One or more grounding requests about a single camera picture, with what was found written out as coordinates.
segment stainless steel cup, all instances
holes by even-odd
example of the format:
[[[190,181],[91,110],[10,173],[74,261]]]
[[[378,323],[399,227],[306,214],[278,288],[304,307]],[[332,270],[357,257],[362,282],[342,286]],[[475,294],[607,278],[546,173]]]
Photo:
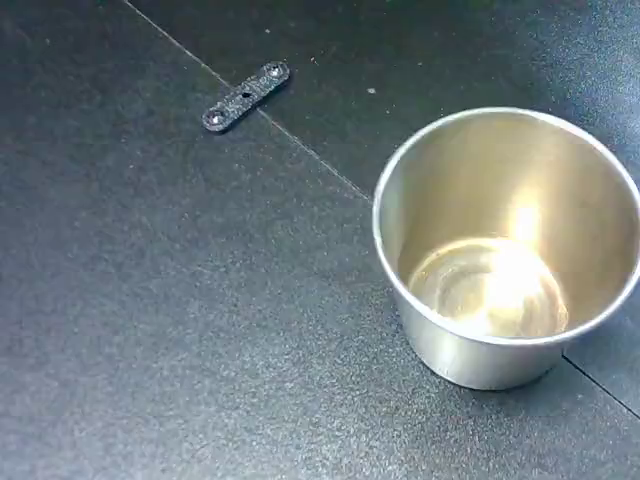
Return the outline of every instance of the stainless steel cup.
[[[412,348],[475,389],[543,374],[640,274],[640,196],[624,167],[580,128],[515,108],[411,137],[380,177],[373,234]]]

